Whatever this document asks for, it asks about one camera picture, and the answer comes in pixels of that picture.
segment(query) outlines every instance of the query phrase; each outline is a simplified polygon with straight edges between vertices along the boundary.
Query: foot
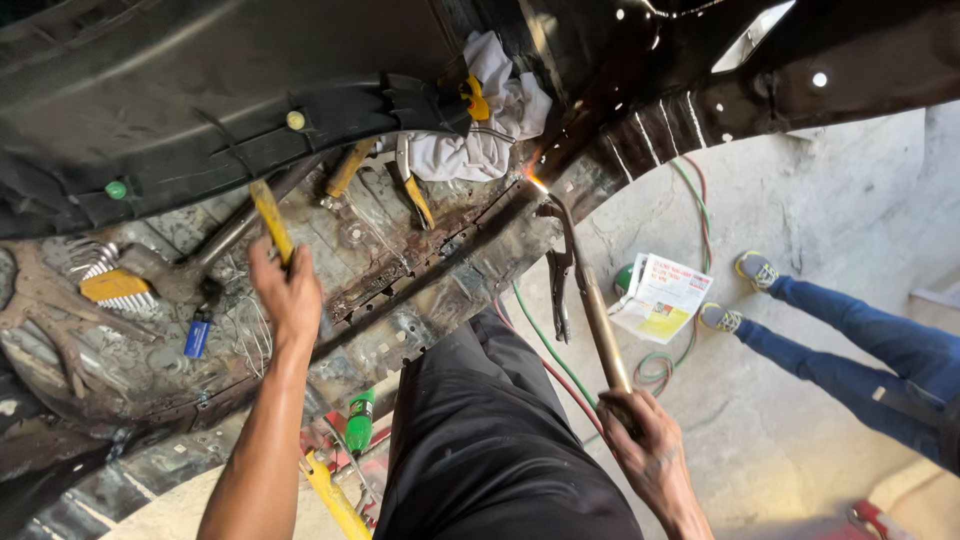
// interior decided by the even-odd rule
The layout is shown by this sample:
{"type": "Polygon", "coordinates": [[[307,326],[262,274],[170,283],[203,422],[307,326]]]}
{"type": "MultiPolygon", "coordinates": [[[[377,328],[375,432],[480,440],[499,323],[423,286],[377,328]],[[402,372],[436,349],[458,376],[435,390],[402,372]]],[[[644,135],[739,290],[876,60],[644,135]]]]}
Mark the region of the foot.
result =
{"type": "Polygon", "coordinates": [[[763,255],[748,251],[733,264],[736,273],[750,280],[754,290],[767,292],[767,289],[780,277],[777,270],[770,264],[770,260],[763,255]]]}
{"type": "Polygon", "coordinates": [[[700,308],[700,324],[712,330],[734,333],[740,328],[743,313],[732,309],[723,309],[717,304],[706,303],[700,308]]]}

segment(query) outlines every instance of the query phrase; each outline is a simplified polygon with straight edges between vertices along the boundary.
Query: green hose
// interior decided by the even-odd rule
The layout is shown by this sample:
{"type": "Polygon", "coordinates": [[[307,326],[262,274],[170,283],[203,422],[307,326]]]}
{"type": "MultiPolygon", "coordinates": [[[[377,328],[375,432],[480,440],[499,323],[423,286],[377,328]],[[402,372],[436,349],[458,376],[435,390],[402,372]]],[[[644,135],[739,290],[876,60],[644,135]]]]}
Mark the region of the green hose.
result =
{"type": "Polygon", "coordinates": [[[570,378],[573,379],[573,382],[577,385],[577,388],[580,388],[580,392],[585,398],[587,398],[587,403],[590,404],[590,408],[596,408],[597,403],[593,400],[593,397],[590,396],[590,393],[587,392],[587,389],[584,388],[584,384],[580,382],[580,379],[578,379],[577,375],[573,373],[573,370],[570,369],[563,360],[561,360],[560,355],[553,350],[553,345],[550,345],[550,341],[547,340],[546,336],[543,335],[543,332],[540,330],[540,327],[534,322],[533,316],[531,316],[530,311],[527,310],[527,305],[523,303],[523,297],[520,296],[520,288],[516,286],[516,282],[513,283],[513,286],[514,294],[516,294],[516,301],[520,304],[520,309],[523,309],[523,314],[526,315],[527,320],[530,321],[530,326],[534,327],[534,330],[537,331],[540,341],[543,342],[543,345],[546,345],[546,350],[550,352],[550,355],[553,356],[553,359],[557,360],[557,363],[560,364],[560,367],[564,368],[566,374],[570,375],[570,378]]]}
{"type": "MultiPolygon", "coordinates": [[[[671,160],[670,164],[673,165],[674,168],[676,168],[678,171],[680,171],[680,176],[684,177],[687,187],[690,188],[690,193],[693,193],[693,196],[697,199],[697,206],[700,207],[700,212],[704,216],[704,222],[707,223],[707,238],[710,238],[711,236],[713,236],[713,231],[710,225],[710,215],[707,213],[707,205],[704,204],[704,200],[700,197],[700,194],[697,193],[696,188],[693,187],[693,181],[690,180],[690,176],[686,174],[686,170],[682,165],[680,165],[680,162],[677,160],[671,160]]],[[[707,244],[704,244],[704,274],[709,274],[709,273],[710,273],[710,257],[708,254],[707,244]]],[[[663,391],[663,388],[666,387],[667,379],[665,377],[667,375],[667,371],[661,371],[654,375],[643,375],[643,366],[647,365],[647,362],[650,360],[653,360],[655,358],[660,358],[667,363],[667,365],[669,366],[668,367],[669,371],[672,372],[673,370],[677,369],[678,367],[680,367],[681,364],[684,363],[686,358],[690,355],[690,352],[693,351],[693,346],[696,343],[697,343],[697,332],[696,332],[696,329],[694,329],[694,332],[690,335],[690,343],[686,346],[686,350],[680,356],[679,360],[674,361],[673,356],[663,351],[656,351],[654,353],[650,353],[647,356],[644,356],[643,360],[641,360],[636,367],[636,372],[639,373],[640,381],[653,382],[655,380],[663,379],[663,382],[661,382],[656,388],[654,388],[654,391],[652,392],[653,395],[658,396],[660,392],[663,391]]]]}

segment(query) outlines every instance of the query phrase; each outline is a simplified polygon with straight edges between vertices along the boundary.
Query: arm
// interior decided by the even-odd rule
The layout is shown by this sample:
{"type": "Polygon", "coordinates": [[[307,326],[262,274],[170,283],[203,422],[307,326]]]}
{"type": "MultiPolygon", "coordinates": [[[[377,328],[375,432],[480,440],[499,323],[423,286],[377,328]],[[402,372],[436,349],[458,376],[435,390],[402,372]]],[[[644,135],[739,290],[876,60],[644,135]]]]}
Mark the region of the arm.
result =
{"type": "Polygon", "coordinates": [[[206,505],[198,538],[291,538],[297,519],[300,417],[323,290],[310,250],[290,277],[269,261],[269,237],[250,248],[251,282],[274,328],[274,355],[227,468],[206,505]]]}
{"type": "Polygon", "coordinates": [[[645,390],[632,394],[611,390],[601,398],[630,412],[643,432],[635,442],[612,413],[597,409],[616,462],[636,494],[660,520],[667,537],[713,540],[707,517],[690,484],[680,426],[645,390]]]}

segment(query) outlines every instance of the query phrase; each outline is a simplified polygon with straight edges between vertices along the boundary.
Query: concrete floor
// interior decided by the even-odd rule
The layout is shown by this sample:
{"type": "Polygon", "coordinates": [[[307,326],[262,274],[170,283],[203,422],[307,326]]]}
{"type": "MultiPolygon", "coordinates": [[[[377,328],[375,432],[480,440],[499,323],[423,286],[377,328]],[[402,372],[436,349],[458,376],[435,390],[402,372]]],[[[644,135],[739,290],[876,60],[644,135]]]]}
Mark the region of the concrete floor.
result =
{"type": "MultiPolygon", "coordinates": [[[[955,180],[960,102],[805,136],[769,135],[691,155],[708,175],[716,278],[708,300],[815,349],[879,365],[827,325],[754,293],[732,270],[735,256],[750,248],[767,255],[783,274],[960,333],[960,314],[908,301],[912,288],[960,268],[955,180]]],[[[601,282],[611,282],[637,252],[699,268],[699,228],[686,185],[664,165],[594,212],[578,226],[578,234],[601,282]]],[[[557,349],[595,395],[606,384],[572,279],[568,287],[574,340],[557,349]]],[[[524,276],[521,293],[540,326],[552,333],[543,259],[524,276]]],[[[506,304],[518,330],[546,356],[516,299],[506,304]]],[[[690,331],[664,349],[676,357],[690,331]]],[[[718,539],[813,538],[838,523],[851,501],[920,459],[864,428],[817,387],[794,379],[736,338],[709,331],[701,336],[661,402],[684,430],[693,484],[718,539]]],[[[659,348],[625,331],[618,331],[618,338],[631,369],[659,348]]],[[[584,439],[593,435],[586,416],[559,385],[557,391],[576,432],[584,439]]],[[[603,443],[588,448],[627,494],[646,537],[664,538],[603,443]]],[[[192,537],[217,476],[219,471],[211,471],[178,487],[169,494],[169,507],[164,502],[169,495],[164,496],[112,535],[192,537]]],[[[957,483],[940,477],[937,493],[960,493],[957,483]]],[[[301,493],[300,501],[298,537],[341,537],[339,530],[324,535],[332,522],[314,494],[301,493]]],[[[923,505],[912,499],[898,515],[914,506],[923,505]]],[[[924,538],[957,537],[956,532],[940,534],[925,532],[924,538]]]]}

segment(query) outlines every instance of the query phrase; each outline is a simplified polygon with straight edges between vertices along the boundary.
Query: green plastic bottle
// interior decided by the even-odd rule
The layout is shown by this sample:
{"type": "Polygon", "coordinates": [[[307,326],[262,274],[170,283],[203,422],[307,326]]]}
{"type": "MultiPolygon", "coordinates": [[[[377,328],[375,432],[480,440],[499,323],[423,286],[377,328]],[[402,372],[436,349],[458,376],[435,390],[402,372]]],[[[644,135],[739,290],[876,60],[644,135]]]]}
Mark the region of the green plastic bottle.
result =
{"type": "Polygon", "coordinates": [[[373,403],[376,401],[376,392],[371,388],[350,401],[350,416],[347,419],[347,429],[344,440],[347,449],[354,457],[359,457],[373,436],[373,403]]]}

